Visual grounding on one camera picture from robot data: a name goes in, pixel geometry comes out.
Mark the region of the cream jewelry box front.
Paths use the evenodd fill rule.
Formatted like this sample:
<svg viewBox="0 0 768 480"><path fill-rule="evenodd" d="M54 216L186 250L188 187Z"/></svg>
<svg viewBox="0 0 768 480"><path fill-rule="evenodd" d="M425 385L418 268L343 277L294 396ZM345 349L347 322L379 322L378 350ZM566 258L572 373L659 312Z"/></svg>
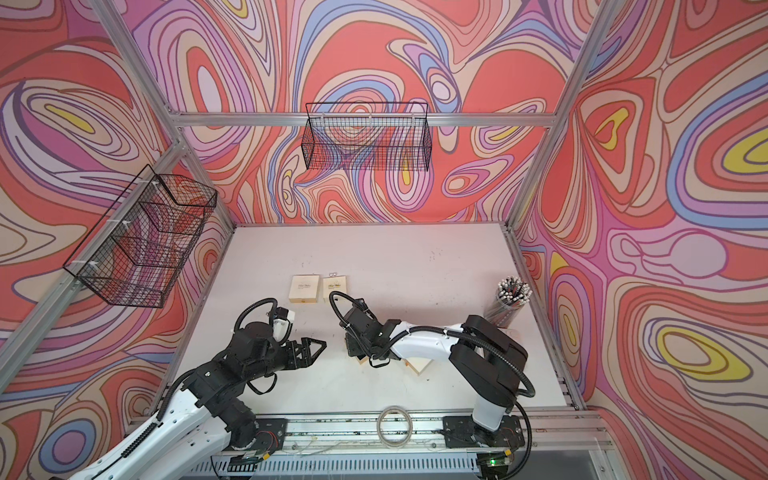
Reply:
<svg viewBox="0 0 768 480"><path fill-rule="evenodd" d="M405 366L417 376L421 375L432 363L431 359L413 357L404 359Z"/></svg>

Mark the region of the cream drawer jewelry box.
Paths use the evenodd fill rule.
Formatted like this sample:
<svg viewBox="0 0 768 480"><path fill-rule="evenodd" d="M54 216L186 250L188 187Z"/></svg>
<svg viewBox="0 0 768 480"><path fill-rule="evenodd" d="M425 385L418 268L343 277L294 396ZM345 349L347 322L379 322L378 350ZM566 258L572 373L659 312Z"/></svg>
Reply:
<svg viewBox="0 0 768 480"><path fill-rule="evenodd" d="M317 274L293 275L288 294L291 303L316 303L321 276Z"/></svg>

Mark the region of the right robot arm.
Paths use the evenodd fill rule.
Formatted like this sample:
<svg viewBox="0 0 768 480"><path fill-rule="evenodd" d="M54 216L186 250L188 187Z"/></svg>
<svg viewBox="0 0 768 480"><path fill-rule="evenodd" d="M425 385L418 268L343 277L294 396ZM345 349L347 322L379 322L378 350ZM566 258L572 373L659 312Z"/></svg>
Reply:
<svg viewBox="0 0 768 480"><path fill-rule="evenodd" d="M362 298L333 290L328 300L345 331L349 356L366 359L373 368L412 359L449 362L477 394L472 421L482 430L499 430L519 398L536 395L524 373L528 352L482 316L443 327L399 319L382 323Z"/></svg>

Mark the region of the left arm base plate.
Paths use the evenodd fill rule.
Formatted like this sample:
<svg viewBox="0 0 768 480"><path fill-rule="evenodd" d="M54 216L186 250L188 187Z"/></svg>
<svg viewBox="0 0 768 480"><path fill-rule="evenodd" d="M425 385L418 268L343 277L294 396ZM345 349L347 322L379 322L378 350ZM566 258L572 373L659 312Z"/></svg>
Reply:
<svg viewBox="0 0 768 480"><path fill-rule="evenodd" d="M284 445L287 426L287 418L257 418L235 428L229 447L237 451L274 453Z"/></svg>

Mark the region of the small cream jewelry box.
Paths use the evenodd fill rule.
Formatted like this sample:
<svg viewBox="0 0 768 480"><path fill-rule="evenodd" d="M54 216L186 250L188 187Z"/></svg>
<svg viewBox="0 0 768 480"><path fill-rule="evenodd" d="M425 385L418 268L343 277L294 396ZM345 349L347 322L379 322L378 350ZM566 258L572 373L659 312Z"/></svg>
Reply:
<svg viewBox="0 0 768 480"><path fill-rule="evenodd" d="M330 294L333 291L347 293L348 289L347 277L343 275L328 276L322 279L322 298L328 303L330 300Z"/></svg>

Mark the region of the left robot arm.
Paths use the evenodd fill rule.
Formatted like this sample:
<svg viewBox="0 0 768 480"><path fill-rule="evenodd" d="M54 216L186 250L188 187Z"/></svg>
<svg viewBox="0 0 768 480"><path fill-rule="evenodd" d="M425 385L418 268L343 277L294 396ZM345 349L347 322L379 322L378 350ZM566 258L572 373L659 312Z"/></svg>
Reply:
<svg viewBox="0 0 768 480"><path fill-rule="evenodd" d="M237 317L226 347L181 374L155 413L116 447L75 473L77 479L179 479L203 459L226 449L267 456L279 436L260 426L241 395L262 378L312 366L323 340L291 339L292 313L274 298L248 306Z"/></svg>

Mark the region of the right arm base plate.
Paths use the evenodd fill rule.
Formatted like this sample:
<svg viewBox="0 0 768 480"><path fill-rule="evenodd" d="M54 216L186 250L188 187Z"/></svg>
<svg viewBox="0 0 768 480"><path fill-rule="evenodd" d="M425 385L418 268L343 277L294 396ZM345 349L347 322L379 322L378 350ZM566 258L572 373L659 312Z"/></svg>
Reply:
<svg viewBox="0 0 768 480"><path fill-rule="evenodd" d="M440 432L449 449L489 447L515 451L526 444L517 416L504 416L495 431L479 426L471 416L445 416L442 422Z"/></svg>

